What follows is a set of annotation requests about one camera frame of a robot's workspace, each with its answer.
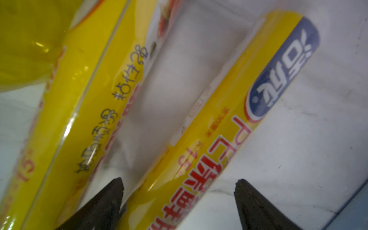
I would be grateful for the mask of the yellow blue label wrap roll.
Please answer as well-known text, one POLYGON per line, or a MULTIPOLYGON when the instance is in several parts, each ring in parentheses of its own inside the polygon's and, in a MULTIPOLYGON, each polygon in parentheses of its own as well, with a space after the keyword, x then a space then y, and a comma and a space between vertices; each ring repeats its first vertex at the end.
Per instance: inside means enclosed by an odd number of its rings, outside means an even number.
POLYGON ((320 45, 299 12, 262 16, 125 202, 120 230, 174 230, 320 45))

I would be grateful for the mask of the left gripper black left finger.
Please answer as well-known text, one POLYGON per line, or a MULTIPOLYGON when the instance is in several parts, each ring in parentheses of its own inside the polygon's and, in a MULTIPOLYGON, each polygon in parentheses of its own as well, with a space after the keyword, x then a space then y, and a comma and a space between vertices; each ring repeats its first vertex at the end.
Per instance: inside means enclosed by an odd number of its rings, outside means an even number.
POLYGON ((61 224, 58 230, 115 230, 121 217, 122 179, 115 178, 61 224))

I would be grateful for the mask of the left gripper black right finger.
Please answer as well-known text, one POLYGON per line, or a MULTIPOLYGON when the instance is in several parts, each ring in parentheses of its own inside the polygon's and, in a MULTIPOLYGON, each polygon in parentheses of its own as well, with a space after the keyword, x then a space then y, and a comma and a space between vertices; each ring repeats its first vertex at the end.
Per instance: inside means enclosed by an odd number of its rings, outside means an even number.
POLYGON ((244 230, 300 229, 244 179, 236 183, 234 197, 244 230))

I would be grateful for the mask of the yellow red chef wrap roll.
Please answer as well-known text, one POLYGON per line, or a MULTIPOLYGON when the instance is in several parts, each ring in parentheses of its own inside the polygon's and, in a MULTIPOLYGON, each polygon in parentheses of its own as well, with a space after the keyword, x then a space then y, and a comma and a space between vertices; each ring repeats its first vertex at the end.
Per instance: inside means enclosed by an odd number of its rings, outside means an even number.
POLYGON ((1 229, 53 230, 78 209, 180 1, 97 1, 71 29, 1 203, 1 229))

